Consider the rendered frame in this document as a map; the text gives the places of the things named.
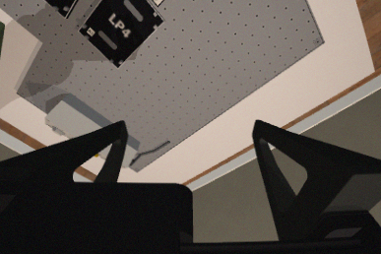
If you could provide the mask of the black rectangular pad with small corner posts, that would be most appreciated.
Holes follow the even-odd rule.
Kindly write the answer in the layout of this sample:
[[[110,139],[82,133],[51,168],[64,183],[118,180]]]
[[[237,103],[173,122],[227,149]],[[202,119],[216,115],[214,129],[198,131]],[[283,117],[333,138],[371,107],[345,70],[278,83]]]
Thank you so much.
[[[64,19],[68,19],[79,0],[44,0]]]

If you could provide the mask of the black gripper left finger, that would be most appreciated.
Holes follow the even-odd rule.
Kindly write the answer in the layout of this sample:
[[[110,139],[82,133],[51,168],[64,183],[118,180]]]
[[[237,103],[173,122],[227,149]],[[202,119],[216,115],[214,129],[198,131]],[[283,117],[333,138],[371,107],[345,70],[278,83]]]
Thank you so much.
[[[126,124],[121,120],[91,133],[2,160],[0,177],[74,182],[75,169],[112,144],[94,182],[117,182],[127,140]]]

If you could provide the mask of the white label plate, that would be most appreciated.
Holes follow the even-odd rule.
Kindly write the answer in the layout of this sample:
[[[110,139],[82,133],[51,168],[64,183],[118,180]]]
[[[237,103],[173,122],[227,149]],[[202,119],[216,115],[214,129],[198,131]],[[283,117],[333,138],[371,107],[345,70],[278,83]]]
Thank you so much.
[[[153,0],[153,2],[157,5],[157,7],[163,2],[164,0]]]

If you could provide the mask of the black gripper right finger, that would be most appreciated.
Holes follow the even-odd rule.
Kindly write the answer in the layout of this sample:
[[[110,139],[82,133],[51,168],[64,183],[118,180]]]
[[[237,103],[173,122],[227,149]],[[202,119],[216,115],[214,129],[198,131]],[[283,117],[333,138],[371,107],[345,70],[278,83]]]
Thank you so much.
[[[381,201],[381,159],[262,120],[255,120],[252,138],[279,240],[302,239],[327,214],[369,212]],[[297,196],[268,143],[306,169]]]

